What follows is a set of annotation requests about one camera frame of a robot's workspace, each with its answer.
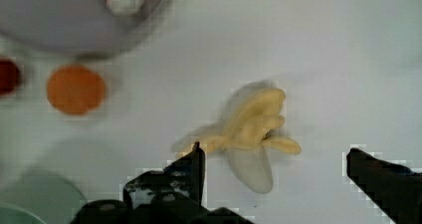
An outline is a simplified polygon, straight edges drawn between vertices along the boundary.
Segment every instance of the white table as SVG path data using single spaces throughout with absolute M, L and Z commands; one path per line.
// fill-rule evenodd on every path
M 49 73 L 72 59 L 20 51 L 30 76 L 25 97 L 0 107 L 3 181 L 35 165 L 89 200 L 119 199 L 128 180 L 218 122 L 236 92 L 271 81 L 287 91 L 283 132 L 303 153 L 269 150 L 267 195 L 208 156 L 204 205 L 257 224 L 388 223 L 343 175 L 343 158 L 364 144 L 422 167 L 420 11 L 420 0 L 175 0 L 139 47 L 88 63 L 112 92 L 90 121 L 64 120 L 46 100 Z

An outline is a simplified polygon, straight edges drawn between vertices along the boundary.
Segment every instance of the bowl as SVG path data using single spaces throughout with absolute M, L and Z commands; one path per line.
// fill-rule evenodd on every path
M 166 1 L 144 0 L 137 14 L 119 17 L 105 0 L 0 0 L 0 35 L 53 53 L 113 53 L 142 41 Z

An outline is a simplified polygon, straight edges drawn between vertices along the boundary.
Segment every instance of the red fruit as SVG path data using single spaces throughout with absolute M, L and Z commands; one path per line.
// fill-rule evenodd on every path
M 6 58 L 0 58 L 0 96 L 5 96 L 21 84 L 21 72 L 16 64 Z

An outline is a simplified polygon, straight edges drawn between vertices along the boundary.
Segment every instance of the orange fruit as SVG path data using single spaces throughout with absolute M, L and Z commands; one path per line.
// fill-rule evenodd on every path
M 106 83 L 97 73 L 81 66 L 65 66 L 52 74 L 47 97 L 57 110 L 83 115 L 99 107 L 106 96 Z

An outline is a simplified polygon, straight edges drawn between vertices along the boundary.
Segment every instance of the banana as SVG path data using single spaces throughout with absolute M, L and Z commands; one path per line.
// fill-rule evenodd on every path
M 234 134 L 233 146 L 240 149 L 254 149 L 271 130 L 285 123 L 281 115 L 260 115 L 248 121 Z
M 293 139 L 281 136 L 271 136 L 261 141 L 263 147 L 270 147 L 287 154 L 299 154 L 302 148 Z
M 233 172 L 257 193 L 268 193 L 273 188 L 266 147 L 288 154 L 302 152 L 301 147 L 288 137 L 268 137 L 270 130 L 285 123 L 285 118 L 280 115 L 285 98 L 286 94 L 280 89 L 257 91 L 233 112 L 221 134 L 209 134 L 197 140 L 206 153 L 226 150 Z M 192 146 L 193 143 L 179 152 L 179 156 L 190 152 Z
M 251 94 L 226 122 L 223 136 L 236 131 L 247 120 L 259 115 L 278 115 L 286 98 L 285 92 L 277 88 L 267 88 Z

